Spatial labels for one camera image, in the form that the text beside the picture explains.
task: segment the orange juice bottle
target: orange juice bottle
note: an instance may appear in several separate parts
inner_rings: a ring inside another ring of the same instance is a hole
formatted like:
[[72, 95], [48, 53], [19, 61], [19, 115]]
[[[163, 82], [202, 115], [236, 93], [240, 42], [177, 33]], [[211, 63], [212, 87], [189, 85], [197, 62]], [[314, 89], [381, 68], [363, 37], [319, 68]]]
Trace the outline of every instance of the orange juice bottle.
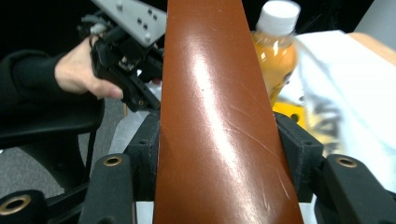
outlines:
[[300, 10], [297, 3], [289, 0], [268, 1], [252, 34], [271, 106], [297, 64], [292, 33]]

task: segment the human hand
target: human hand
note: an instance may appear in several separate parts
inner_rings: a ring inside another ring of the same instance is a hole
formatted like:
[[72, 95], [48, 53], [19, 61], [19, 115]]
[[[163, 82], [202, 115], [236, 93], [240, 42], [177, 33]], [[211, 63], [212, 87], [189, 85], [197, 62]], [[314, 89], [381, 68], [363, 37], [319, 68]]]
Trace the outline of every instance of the human hand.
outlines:
[[62, 57], [55, 66], [55, 79], [59, 87], [75, 94], [90, 91], [98, 99], [105, 97], [122, 99], [123, 93], [120, 87], [93, 74], [90, 52], [90, 39], [85, 38]]

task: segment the gray carpet floor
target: gray carpet floor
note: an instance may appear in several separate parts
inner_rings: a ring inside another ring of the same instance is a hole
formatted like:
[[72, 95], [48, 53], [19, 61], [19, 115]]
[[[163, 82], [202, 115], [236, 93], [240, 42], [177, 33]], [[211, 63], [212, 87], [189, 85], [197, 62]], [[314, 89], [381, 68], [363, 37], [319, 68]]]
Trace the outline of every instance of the gray carpet floor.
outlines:
[[[117, 124], [122, 118], [122, 102], [106, 99], [105, 117], [96, 135], [92, 164], [107, 154]], [[88, 139], [88, 134], [82, 134], [78, 138], [83, 160], [86, 160]], [[5, 149], [0, 154], [0, 198], [25, 189], [41, 190], [46, 197], [63, 192], [37, 161], [17, 147]]]

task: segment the leather strap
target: leather strap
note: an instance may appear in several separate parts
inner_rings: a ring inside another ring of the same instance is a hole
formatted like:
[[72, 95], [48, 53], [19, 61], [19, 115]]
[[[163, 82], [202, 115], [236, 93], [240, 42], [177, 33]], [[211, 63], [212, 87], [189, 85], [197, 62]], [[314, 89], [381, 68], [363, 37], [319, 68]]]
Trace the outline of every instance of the leather strap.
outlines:
[[240, 0], [169, 0], [154, 223], [302, 223]]

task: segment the white cloth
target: white cloth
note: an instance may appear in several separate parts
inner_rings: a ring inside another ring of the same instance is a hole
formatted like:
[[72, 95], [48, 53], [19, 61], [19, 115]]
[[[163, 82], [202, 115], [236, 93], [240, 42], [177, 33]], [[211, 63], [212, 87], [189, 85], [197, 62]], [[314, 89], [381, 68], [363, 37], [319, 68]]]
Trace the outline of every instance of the white cloth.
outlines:
[[307, 110], [324, 109], [342, 143], [329, 154], [362, 161], [396, 192], [396, 67], [340, 31], [297, 35], [296, 42], [295, 76], [303, 84]]

